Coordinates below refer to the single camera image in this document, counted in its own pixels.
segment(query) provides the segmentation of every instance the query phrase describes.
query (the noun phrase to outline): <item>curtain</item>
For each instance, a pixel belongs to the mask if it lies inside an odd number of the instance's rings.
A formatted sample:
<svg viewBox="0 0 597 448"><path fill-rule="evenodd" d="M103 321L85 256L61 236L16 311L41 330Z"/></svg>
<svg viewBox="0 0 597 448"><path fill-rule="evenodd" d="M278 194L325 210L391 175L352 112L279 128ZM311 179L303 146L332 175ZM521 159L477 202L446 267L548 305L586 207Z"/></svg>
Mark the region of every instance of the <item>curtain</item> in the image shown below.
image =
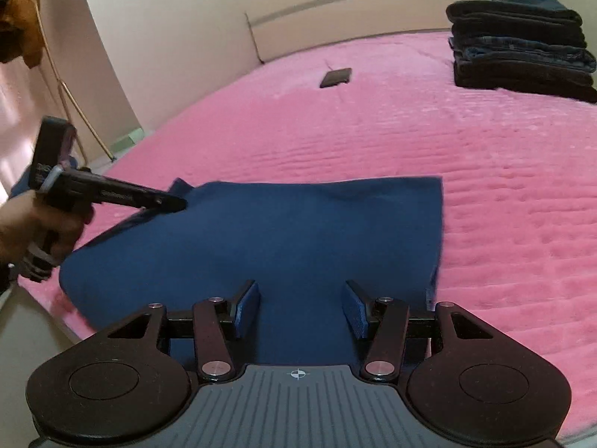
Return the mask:
<svg viewBox="0 0 597 448"><path fill-rule="evenodd" d="M58 112L44 75L21 58L0 65L0 203L31 162L41 117Z"/></svg>

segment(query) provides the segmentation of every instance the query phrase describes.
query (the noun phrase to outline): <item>stack of folded clothes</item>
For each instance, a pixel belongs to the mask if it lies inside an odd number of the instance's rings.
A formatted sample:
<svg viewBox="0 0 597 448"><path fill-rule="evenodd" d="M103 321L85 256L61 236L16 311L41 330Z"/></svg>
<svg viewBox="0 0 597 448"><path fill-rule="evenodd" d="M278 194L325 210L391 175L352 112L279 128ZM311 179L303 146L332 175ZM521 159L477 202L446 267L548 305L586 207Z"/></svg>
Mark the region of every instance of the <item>stack of folded clothes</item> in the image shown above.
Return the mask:
<svg viewBox="0 0 597 448"><path fill-rule="evenodd" d="M447 14L457 86L597 103L597 62L577 12L556 0L470 0L451 4Z"/></svg>

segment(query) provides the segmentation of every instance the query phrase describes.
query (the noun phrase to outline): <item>pink blanket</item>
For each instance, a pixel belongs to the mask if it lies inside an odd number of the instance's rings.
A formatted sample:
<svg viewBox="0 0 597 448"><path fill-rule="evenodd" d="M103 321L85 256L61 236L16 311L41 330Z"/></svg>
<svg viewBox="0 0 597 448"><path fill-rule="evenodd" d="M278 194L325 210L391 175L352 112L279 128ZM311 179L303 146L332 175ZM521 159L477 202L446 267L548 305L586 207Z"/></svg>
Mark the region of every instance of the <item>pink blanket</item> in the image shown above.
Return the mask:
<svg viewBox="0 0 597 448"><path fill-rule="evenodd" d="M109 175L322 182L441 175L438 301L473 311L572 385L562 434L597 422L597 107L454 86L445 33L357 40L267 64L189 107ZM318 85L329 68L352 81ZM97 207L87 242L132 211ZM57 275L26 287L80 337Z"/></svg>

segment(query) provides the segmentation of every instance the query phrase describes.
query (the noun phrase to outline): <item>bed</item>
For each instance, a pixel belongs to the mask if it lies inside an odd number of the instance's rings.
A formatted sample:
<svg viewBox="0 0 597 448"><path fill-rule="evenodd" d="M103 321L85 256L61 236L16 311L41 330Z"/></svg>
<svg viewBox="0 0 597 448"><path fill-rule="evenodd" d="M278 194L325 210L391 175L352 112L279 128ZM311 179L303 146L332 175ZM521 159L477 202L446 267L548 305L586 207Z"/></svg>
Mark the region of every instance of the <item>bed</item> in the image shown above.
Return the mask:
<svg viewBox="0 0 597 448"><path fill-rule="evenodd" d="M273 61L189 107L107 175L207 181L444 180L438 301L456 302L560 368L560 433L597 422L597 107L460 89L446 32L387 35ZM351 82L319 89L330 68ZM132 213L97 207L81 243ZM24 286L80 338L58 275Z"/></svg>

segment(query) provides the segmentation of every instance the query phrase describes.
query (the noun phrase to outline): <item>metal screw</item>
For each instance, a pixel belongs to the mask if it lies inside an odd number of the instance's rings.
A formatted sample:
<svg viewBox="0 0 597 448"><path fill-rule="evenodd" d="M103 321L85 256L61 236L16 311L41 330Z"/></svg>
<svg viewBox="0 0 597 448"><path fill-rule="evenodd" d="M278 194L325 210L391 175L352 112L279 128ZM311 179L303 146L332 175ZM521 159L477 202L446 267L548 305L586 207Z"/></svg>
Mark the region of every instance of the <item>metal screw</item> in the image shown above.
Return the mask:
<svg viewBox="0 0 597 448"><path fill-rule="evenodd" d="M384 360L375 360L365 366L365 370L372 376L389 376L394 372L394 366Z"/></svg>
<svg viewBox="0 0 597 448"><path fill-rule="evenodd" d="M208 376L220 377L224 374L228 374L231 370L231 366L228 362L213 360L203 364L201 370Z"/></svg>

